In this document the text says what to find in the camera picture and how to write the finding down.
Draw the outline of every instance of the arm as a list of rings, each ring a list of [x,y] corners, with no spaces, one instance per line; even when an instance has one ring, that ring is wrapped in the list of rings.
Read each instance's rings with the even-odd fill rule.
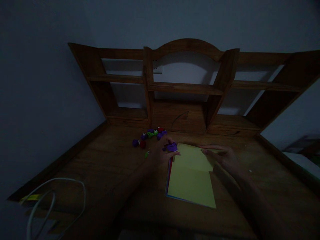
[[[289,228],[282,221],[276,211],[267,202],[261,191],[255,186],[251,178],[241,169],[233,150],[219,145],[199,146],[205,155],[213,157],[236,180],[244,198],[248,203],[263,239],[295,239]],[[207,149],[220,149],[221,153],[214,153]]]
[[[137,170],[88,209],[65,233],[64,239],[96,239],[107,230],[142,179],[154,171],[158,165],[169,160],[172,156],[180,154],[179,152],[166,153],[162,151],[164,145],[172,142],[170,137],[164,135]]]

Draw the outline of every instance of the wall outlet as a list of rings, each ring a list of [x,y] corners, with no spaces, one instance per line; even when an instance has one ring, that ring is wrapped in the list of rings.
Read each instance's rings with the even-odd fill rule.
[[[162,74],[163,66],[159,65],[159,62],[157,60],[152,61],[152,63],[153,63],[153,73]]]

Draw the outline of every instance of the stack of colored paper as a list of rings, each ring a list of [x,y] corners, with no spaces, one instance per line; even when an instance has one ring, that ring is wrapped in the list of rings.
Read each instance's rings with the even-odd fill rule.
[[[214,160],[207,158],[201,148],[179,143],[181,156],[170,159],[166,196],[216,208],[211,178]]]

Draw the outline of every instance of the finger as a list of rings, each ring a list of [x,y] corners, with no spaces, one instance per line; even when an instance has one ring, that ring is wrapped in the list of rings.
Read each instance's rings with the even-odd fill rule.
[[[220,155],[210,151],[210,150],[207,150],[207,149],[201,149],[201,151],[203,152],[203,154],[205,155],[208,155],[208,156],[211,156],[213,157],[214,159],[216,159],[218,162],[221,162],[223,157],[221,157]]]
[[[167,157],[167,158],[171,158],[171,157],[173,157],[173,156],[176,156],[176,155],[181,155],[180,154],[180,152],[178,152],[178,151],[176,151],[176,152],[170,152],[170,153],[166,153],[165,154],[165,156]]]
[[[221,145],[216,145],[216,144],[210,144],[210,145],[201,145],[197,146],[199,148],[205,148],[205,149],[220,149],[220,150],[225,150],[228,151],[230,147],[228,146],[221,146]]]
[[[174,140],[165,134],[165,135],[163,135],[163,137],[161,137],[159,144],[160,144],[160,147],[163,148],[168,143],[172,144],[173,142],[174,142]]]
[[[168,142],[169,142],[170,144],[174,143],[174,140],[173,140],[171,137],[169,137],[169,136],[167,136],[167,140],[168,140]]]
[[[164,145],[168,144],[168,136],[163,135],[159,140],[158,144],[159,144],[159,147],[163,148]]]

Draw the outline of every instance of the wooden hutch shelf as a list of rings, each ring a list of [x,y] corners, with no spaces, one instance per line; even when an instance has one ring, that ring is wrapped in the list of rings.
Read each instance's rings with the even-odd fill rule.
[[[288,91],[288,92],[300,92],[299,87],[294,87],[285,84],[279,84],[274,82],[256,82],[256,81],[237,81],[232,82],[231,88],[238,89],[253,89],[253,90],[271,90],[271,91]]]
[[[89,80],[98,81],[98,82],[120,82],[120,83],[143,84],[142,76],[129,76],[129,75],[103,74],[103,75],[89,77]]]
[[[193,93],[205,95],[222,95],[223,92],[216,89],[212,85],[204,84],[188,84],[188,83],[166,83],[153,82],[149,87],[149,91],[159,92],[179,92],[179,93]]]
[[[107,114],[109,118],[132,119],[138,121],[148,121],[147,111],[140,108],[117,107]]]
[[[298,53],[220,51],[198,39],[179,39],[157,49],[95,48],[69,43],[109,124],[131,127],[162,126],[169,131],[253,136],[265,129],[319,77],[320,51]],[[213,85],[153,81],[153,60],[180,51],[204,54],[220,63]],[[143,61],[143,76],[106,74],[102,58]],[[234,81],[237,64],[284,65],[272,82]],[[147,109],[118,107],[110,82],[143,84]],[[229,89],[265,90],[247,116],[218,114]],[[154,92],[209,95],[207,102],[158,100]]]

